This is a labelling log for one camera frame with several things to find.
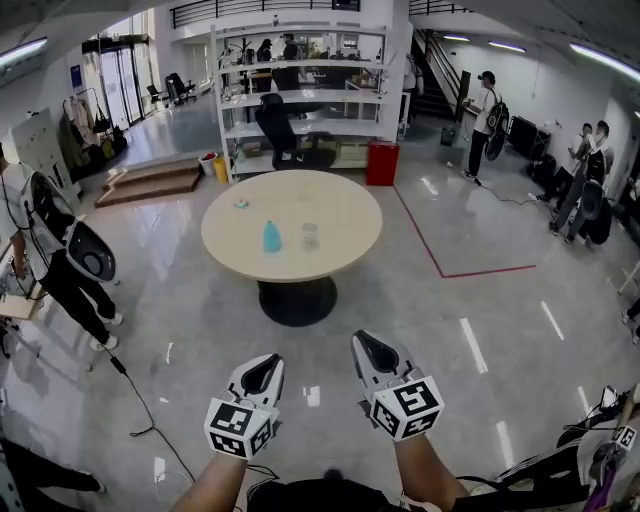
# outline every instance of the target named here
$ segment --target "red line on floor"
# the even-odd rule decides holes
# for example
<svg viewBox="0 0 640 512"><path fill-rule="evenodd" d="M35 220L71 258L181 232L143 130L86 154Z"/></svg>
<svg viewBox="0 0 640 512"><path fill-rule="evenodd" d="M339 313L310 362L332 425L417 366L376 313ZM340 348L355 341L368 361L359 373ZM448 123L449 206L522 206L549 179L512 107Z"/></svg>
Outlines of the red line on floor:
<svg viewBox="0 0 640 512"><path fill-rule="evenodd" d="M431 261L433 261L433 264L435 265L436 270L438 271L438 274L440 274L440 277L442 279L458 279L460 277L485 276L487 274L500 274L503 272L515 272L516 270L528 270L528 269L536 268L535 265L524 265L522 267L508 267L508 268L497 268L494 270L480 270L479 272L463 272L460 274L448 274L448 275L445 274L444 272L442 272L442 268L440 267L438 260L436 260L436 257L433 255L433 252L429 248L429 244L427 244L427 241L424 239L424 235L422 234L422 231L420 231L420 228L418 227L418 223L413 218L413 215L411 214L411 211L409 210L407 203L404 202L404 199L400 195L400 192L398 191L395 185L393 185L393 190L396 191L398 199L400 199L400 202L402 203L402 206L404 206L404 209L407 212L407 215L409 215L409 219L411 219L411 223L413 224L413 227L418 233L420 240L422 240L422 245L424 245L424 248L427 250L427 253L431 258Z"/></svg>

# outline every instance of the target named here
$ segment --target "stair railing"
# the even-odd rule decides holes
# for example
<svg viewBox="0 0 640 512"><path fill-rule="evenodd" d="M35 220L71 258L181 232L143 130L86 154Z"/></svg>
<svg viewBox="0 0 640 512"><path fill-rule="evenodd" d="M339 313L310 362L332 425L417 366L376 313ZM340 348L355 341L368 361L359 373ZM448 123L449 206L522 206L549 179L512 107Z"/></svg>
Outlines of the stair railing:
<svg viewBox="0 0 640 512"><path fill-rule="evenodd" d="M462 101L469 94L469 83L471 81L471 73L463 71L462 75L458 75L457 71L451 64L451 61L447 57L447 54L438 43L437 39L433 36L432 30L416 30L419 37L425 44L425 56L427 62L433 69L433 66L437 66L441 75L444 77L451 93L455 99L455 118L456 121L461 122L464 115L464 108L462 107Z"/></svg>

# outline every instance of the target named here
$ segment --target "wooden steps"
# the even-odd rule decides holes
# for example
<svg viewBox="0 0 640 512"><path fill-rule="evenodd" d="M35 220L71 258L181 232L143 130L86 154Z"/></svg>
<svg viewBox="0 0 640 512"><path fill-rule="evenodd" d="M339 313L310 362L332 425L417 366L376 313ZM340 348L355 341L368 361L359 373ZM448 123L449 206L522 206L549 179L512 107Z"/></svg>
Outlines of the wooden steps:
<svg viewBox="0 0 640 512"><path fill-rule="evenodd" d="M122 171L107 180L96 208L191 192L202 176L195 158Z"/></svg>

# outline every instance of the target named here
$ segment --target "doorway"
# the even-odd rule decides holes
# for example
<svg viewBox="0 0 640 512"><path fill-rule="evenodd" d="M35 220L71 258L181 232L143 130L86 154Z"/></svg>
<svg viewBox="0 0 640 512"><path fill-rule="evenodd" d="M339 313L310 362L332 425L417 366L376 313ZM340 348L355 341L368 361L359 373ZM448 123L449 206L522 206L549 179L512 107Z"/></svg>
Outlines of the doorway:
<svg viewBox="0 0 640 512"><path fill-rule="evenodd" d="M114 125L126 130L143 119L142 98L131 48L119 48L100 56L105 95Z"/></svg>

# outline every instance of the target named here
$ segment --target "round table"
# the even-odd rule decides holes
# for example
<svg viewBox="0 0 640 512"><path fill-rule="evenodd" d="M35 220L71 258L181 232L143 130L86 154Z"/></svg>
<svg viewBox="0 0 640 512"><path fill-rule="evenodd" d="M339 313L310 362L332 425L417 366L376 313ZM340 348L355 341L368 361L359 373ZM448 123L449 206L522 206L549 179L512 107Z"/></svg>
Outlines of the round table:
<svg viewBox="0 0 640 512"><path fill-rule="evenodd" d="M236 205L248 202L246 208ZM264 252L272 221L282 248ZM302 225L318 226L317 245L304 243ZM320 171L277 171L229 188L209 206L202 239L222 265L258 281L264 312L283 325L311 325L333 309L332 274L364 256L382 230L373 196L351 180Z"/></svg>

